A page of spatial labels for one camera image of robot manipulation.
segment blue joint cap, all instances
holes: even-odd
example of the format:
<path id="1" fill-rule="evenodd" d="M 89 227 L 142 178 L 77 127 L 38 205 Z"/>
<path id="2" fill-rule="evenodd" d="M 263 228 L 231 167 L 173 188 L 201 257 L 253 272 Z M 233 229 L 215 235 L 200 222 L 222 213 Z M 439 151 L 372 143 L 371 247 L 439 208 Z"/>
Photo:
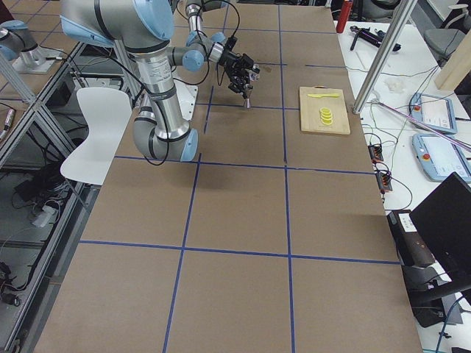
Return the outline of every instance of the blue joint cap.
<path id="1" fill-rule="evenodd" d="M 213 42 L 217 42 L 217 43 L 222 43 L 224 41 L 224 39 L 226 39 L 226 36 L 224 35 L 224 33 L 222 32 L 217 32 L 217 33 L 214 33 L 212 36 L 211 36 L 211 40 Z"/>
<path id="2" fill-rule="evenodd" d="M 190 46 L 193 43 L 194 38 L 197 37 L 197 35 L 198 33 L 196 33 L 195 31 L 190 32 L 190 34 L 186 38 L 186 46 Z"/>
<path id="3" fill-rule="evenodd" d="M 198 132 L 195 129 L 191 129 L 188 138 L 183 147 L 182 156 L 180 162 L 190 162 L 193 160 L 194 155 L 198 149 Z"/>
<path id="4" fill-rule="evenodd" d="M 188 71 L 198 71 L 205 62 L 205 57 L 197 50 L 189 50 L 183 55 L 183 67 Z"/>
<path id="5" fill-rule="evenodd" d="M 63 32 L 79 42 L 91 44 L 92 46 L 103 46 L 105 48 L 112 48 L 113 41 L 100 35 L 99 33 L 88 29 L 81 24 L 73 22 L 64 16 L 60 16 L 62 22 Z"/>
<path id="6" fill-rule="evenodd" d="M 174 14 L 168 0 L 133 0 L 134 8 L 144 26 L 156 38 L 169 40 L 175 31 Z"/>
<path id="7" fill-rule="evenodd" d="M 5 59 L 7 59 L 8 61 L 16 59 L 19 56 L 12 49 L 6 46 L 0 46 L 0 53 L 2 53 Z"/>
<path id="8" fill-rule="evenodd" d="M 28 29 L 28 26 L 20 20 L 11 20 L 11 21 L 6 21 L 3 24 L 0 24 L 0 26 L 10 30 L 14 29 Z"/>

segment red cylinder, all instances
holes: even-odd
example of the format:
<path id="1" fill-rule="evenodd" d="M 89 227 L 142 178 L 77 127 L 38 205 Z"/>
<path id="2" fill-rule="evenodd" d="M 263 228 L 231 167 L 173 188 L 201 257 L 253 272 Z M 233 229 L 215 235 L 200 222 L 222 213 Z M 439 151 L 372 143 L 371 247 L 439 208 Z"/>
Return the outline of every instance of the red cylinder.
<path id="1" fill-rule="evenodd" d="M 353 1 L 352 0 L 345 0 L 343 5 L 341 6 L 339 20 L 337 22 L 337 33 L 343 33 L 345 29 L 345 24 L 350 17 L 350 11 L 352 10 Z"/>

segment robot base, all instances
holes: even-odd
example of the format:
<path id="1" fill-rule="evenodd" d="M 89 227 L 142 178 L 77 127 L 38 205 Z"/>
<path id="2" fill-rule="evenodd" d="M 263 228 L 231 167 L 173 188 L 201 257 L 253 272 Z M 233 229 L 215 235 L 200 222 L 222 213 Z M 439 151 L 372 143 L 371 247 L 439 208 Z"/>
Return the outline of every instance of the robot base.
<path id="1" fill-rule="evenodd" d="M 57 57 L 62 54 L 57 50 L 50 50 L 44 48 L 42 48 L 42 52 L 44 53 L 45 57 Z M 39 65 L 35 68 L 30 68 L 24 65 L 23 60 L 19 57 L 13 62 L 13 68 L 20 74 L 47 74 L 56 61 L 57 60 L 46 60 L 44 64 Z"/>
<path id="2" fill-rule="evenodd" d="M 180 81 L 175 81 L 175 87 L 177 88 L 178 102 L 182 110 L 182 117 L 186 121 L 190 121 L 193 118 L 196 97 L 198 96 L 198 87 L 186 85 Z"/>

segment office chair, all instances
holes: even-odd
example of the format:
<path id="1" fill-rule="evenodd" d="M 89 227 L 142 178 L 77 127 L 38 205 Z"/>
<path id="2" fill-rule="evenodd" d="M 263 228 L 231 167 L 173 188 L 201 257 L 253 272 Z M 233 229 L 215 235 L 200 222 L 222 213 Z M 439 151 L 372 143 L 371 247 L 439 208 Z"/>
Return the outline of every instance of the office chair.
<path id="1" fill-rule="evenodd" d="M 449 6 L 451 10 L 461 10 L 461 14 L 452 18 L 444 28 L 429 29 L 424 33 L 424 40 L 428 47 L 432 49 L 439 61 L 446 62 L 449 56 L 458 48 L 465 34 L 459 29 L 451 29 L 450 26 L 457 21 L 463 21 L 466 31 L 471 29 L 471 17 L 468 5 L 457 4 Z"/>
<path id="2" fill-rule="evenodd" d="M 80 88 L 77 101 L 88 125 L 88 136 L 60 167 L 74 192 L 69 180 L 103 185 L 132 112 L 128 95 L 112 88 Z"/>
<path id="3" fill-rule="evenodd" d="M 361 9 L 358 10 L 358 12 L 362 12 L 358 14 L 358 17 L 361 15 L 367 20 L 378 20 L 392 17 L 394 9 L 400 3 L 400 0 L 363 0 L 359 2 L 363 2 L 363 11 Z"/>

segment monitor stand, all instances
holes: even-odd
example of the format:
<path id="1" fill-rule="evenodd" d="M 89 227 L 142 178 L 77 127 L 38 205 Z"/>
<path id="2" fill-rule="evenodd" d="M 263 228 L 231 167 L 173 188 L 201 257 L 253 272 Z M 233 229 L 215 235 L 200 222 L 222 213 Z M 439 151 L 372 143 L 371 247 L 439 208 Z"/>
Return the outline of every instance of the monitor stand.
<path id="1" fill-rule="evenodd" d="M 443 285 L 447 282 L 435 277 L 437 272 L 432 267 L 417 268 L 411 266 L 403 266 L 404 282 L 406 283 L 407 291 L 410 293 L 416 290 L 428 290 L 430 285 L 426 283 L 431 278 L 434 285 Z M 444 296 L 440 299 L 435 299 L 430 302 L 421 304 L 420 306 L 412 307 L 412 312 L 415 318 L 422 327 L 429 327 L 439 322 L 443 322 L 448 310 L 451 308 L 456 300 L 454 294 Z M 461 314 L 456 308 L 448 319 L 448 324 L 463 324 Z"/>

